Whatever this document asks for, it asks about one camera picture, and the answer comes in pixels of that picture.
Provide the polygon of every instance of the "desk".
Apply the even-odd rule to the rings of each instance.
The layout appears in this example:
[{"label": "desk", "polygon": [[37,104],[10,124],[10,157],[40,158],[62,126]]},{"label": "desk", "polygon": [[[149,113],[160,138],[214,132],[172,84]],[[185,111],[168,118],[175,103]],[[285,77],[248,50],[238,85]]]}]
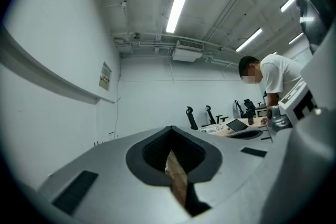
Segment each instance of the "desk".
[{"label": "desk", "polygon": [[256,117],[266,117],[267,106],[265,104],[262,104],[255,108],[254,111],[256,112]]},{"label": "desk", "polygon": [[[248,125],[248,128],[246,130],[248,130],[250,127],[260,127],[260,126],[265,126],[265,124],[262,124],[261,123],[261,120],[263,119],[264,117],[259,117],[259,118],[253,118],[253,124],[252,125],[248,125],[248,119],[238,119],[240,120],[241,122],[245,123],[246,125]],[[230,119],[230,120],[226,120],[225,122],[221,123],[222,125],[225,125],[224,126],[224,129],[216,132],[216,133],[212,133],[214,135],[217,135],[217,136],[228,136],[230,134],[234,134],[235,131],[233,131],[232,129],[228,130],[227,128],[227,124],[230,123],[231,121],[233,121],[235,119]]]}]

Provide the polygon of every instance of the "tablet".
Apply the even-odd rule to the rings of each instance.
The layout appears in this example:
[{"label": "tablet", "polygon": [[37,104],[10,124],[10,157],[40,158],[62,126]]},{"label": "tablet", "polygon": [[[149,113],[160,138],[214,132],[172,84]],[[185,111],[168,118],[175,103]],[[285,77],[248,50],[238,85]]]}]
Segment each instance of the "tablet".
[{"label": "tablet", "polygon": [[242,131],[242,130],[245,130],[246,128],[248,128],[248,126],[245,123],[241,122],[238,119],[235,119],[234,121],[231,121],[226,126],[231,128],[235,132],[239,132],[239,131]]}]

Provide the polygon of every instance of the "cable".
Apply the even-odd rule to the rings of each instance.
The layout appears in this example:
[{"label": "cable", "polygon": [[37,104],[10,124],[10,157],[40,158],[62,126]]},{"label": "cable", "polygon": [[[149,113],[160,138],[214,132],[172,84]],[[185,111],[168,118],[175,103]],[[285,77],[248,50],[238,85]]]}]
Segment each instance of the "cable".
[{"label": "cable", "polygon": [[118,123],[118,107],[119,107],[119,80],[121,77],[121,58],[119,57],[119,78],[117,82],[117,120],[115,121],[116,125],[114,126],[114,140],[116,139],[116,129],[117,129],[117,123]]}]

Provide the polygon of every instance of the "air vent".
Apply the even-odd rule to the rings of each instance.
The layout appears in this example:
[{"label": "air vent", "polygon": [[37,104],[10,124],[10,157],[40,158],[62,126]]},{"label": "air vent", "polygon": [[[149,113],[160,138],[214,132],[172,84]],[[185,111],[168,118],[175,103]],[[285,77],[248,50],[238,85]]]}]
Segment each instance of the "air vent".
[{"label": "air vent", "polygon": [[176,47],[185,50],[203,51],[204,45],[180,39],[177,41]]}]

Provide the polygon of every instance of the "fluorescent light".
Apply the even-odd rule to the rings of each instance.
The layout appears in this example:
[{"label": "fluorescent light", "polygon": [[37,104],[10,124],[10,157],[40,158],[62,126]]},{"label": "fluorescent light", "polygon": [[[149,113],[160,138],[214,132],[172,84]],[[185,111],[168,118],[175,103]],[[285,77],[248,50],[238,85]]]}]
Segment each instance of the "fluorescent light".
[{"label": "fluorescent light", "polygon": [[185,0],[174,0],[172,10],[170,11],[169,21],[166,32],[174,33],[178,19],[181,15]]},{"label": "fluorescent light", "polygon": [[281,9],[281,12],[284,12],[289,6],[290,4],[292,4],[295,0],[289,0],[287,1],[280,9]]},{"label": "fluorescent light", "polygon": [[315,20],[315,17],[300,17],[300,23],[313,22],[314,20]]},{"label": "fluorescent light", "polygon": [[298,34],[295,38],[293,38],[291,41],[288,42],[288,44],[292,44],[295,40],[297,40],[299,37],[303,35],[303,32]]},{"label": "fluorescent light", "polygon": [[262,29],[259,28],[252,36],[250,36],[247,41],[245,41],[243,44],[241,44],[236,51],[241,51],[247,44],[249,44],[253,39],[255,39],[260,33],[262,32]]}]

